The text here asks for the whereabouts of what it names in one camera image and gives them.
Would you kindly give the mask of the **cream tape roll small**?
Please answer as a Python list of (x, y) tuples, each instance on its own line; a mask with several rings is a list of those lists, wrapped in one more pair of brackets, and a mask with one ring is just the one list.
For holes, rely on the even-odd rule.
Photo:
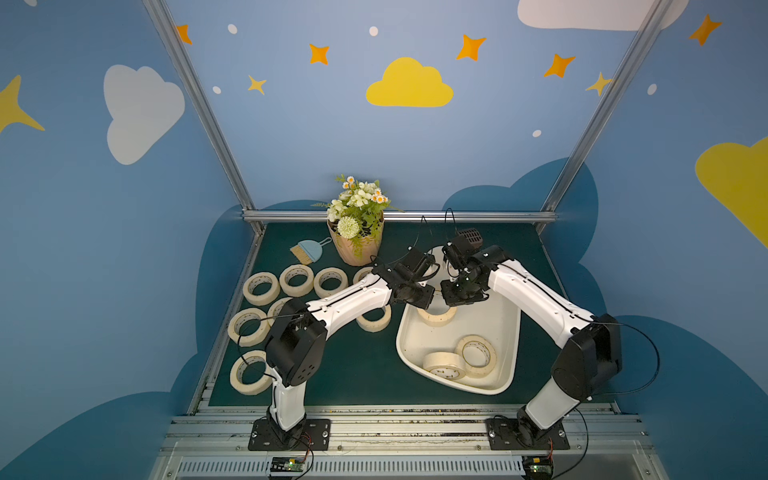
[(262, 350), (242, 354), (230, 370), (232, 388), (245, 396), (256, 396), (271, 388), (274, 380), (266, 360), (266, 353)]

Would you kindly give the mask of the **cream tape roll front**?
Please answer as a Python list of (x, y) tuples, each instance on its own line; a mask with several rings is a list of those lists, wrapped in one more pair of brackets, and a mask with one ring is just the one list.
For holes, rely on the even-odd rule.
[(452, 352), (432, 352), (427, 354), (422, 368), (428, 373), (446, 380), (460, 380), (466, 376), (464, 358)]

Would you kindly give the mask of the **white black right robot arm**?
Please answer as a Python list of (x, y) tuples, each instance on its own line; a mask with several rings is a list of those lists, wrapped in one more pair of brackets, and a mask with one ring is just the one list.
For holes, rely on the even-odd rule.
[(441, 283), (449, 306), (483, 301), (495, 292), (517, 305), (560, 348), (551, 378), (517, 412), (516, 435), (531, 446), (544, 438), (582, 402), (623, 368), (621, 332), (608, 314), (600, 317), (555, 292), (496, 245), (478, 249), (457, 236), (442, 247), (444, 259), (456, 271)]

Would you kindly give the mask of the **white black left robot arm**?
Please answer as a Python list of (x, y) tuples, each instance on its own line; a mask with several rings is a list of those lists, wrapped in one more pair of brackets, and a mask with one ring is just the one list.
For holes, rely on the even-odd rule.
[(319, 300), (289, 301), (267, 335), (265, 373), (272, 380), (267, 420), (289, 439), (300, 436), (306, 420), (306, 383), (322, 362), (326, 342), (363, 314), (392, 302), (427, 308), (435, 288), (427, 281), (439, 270), (435, 257), (410, 248), (401, 261), (376, 263), (360, 281)]

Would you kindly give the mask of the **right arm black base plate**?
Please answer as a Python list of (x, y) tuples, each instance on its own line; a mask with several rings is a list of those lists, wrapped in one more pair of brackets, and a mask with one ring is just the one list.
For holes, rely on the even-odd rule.
[(520, 425), (516, 418), (495, 415), (485, 420), (486, 434), (492, 450), (569, 450), (570, 444), (561, 421), (540, 430), (535, 425)]

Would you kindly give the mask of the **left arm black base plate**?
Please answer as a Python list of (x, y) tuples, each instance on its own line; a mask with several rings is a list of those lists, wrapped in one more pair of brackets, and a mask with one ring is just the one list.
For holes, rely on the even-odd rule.
[(332, 422), (329, 419), (305, 418), (284, 431), (271, 417), (253, 423), (247, 448), (249, 451), (289, 451), (306, 449), (327, 451)]

